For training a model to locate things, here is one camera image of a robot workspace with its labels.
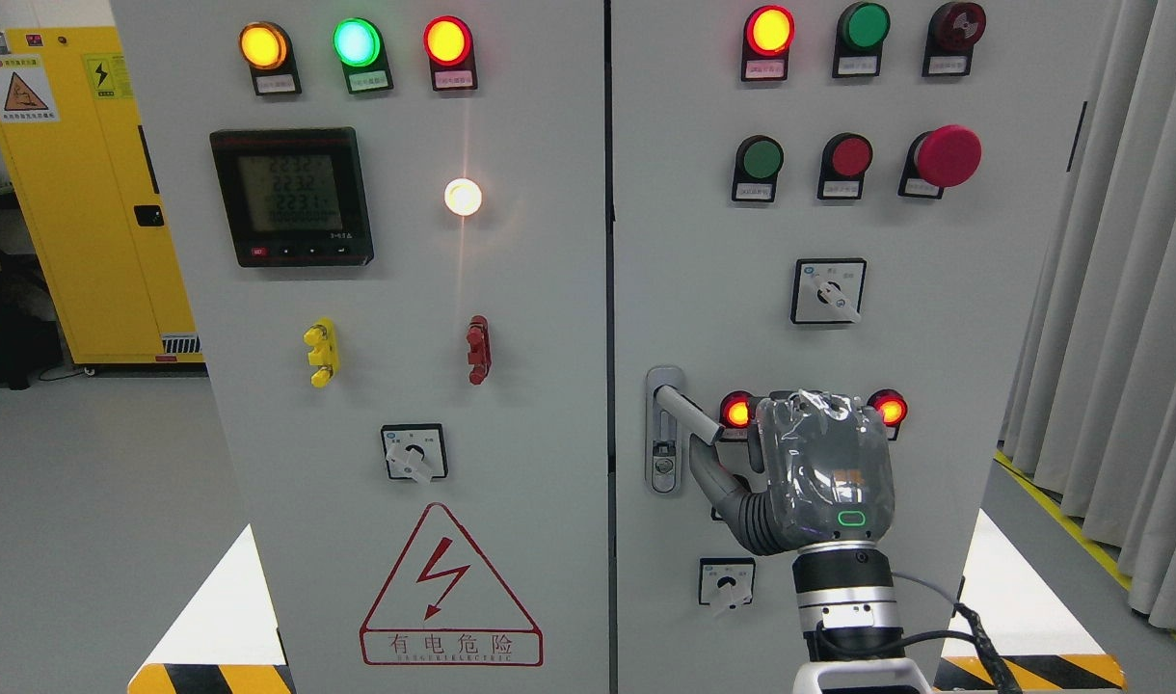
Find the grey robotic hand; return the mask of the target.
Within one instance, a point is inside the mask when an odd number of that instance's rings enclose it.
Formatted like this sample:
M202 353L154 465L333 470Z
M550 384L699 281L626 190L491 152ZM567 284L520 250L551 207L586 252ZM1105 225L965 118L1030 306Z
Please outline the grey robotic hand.
M689 439L689 469L733 536L755 556L834 541L878 541L893 526L894 476L878 412L835 392L777 391L757 401L751 462L768 487L751 493Z

